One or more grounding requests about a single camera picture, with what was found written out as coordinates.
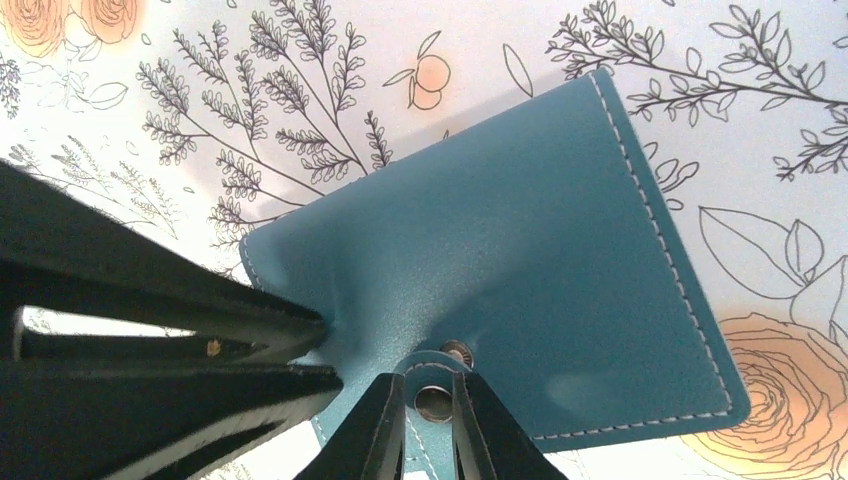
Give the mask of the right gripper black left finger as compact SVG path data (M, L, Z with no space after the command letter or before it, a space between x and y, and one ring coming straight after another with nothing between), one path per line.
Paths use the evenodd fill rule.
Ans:
M296 479L400 479L405 439L405 377L382 373Z

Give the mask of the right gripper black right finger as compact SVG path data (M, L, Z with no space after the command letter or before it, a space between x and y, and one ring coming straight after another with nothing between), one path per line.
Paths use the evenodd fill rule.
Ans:
M452 445L458 479L566 480L481 375L455 374L452 402Z

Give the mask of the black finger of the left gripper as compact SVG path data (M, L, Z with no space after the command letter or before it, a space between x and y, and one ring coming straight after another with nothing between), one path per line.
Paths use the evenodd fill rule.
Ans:
M9 165L1 312L23 306L194 331L298 358L326 334L307 308L221 277Z
M3 362L5 479L197 479L321 412L328 367Z

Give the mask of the teal leather card holder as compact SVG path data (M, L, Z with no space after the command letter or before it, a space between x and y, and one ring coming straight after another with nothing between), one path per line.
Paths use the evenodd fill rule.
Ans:
M751 403L610 75L569 81L247 234L258 289L319 312L344 387L406 378L405 470L450 479L423 390L480 374L544 453L732 427Z

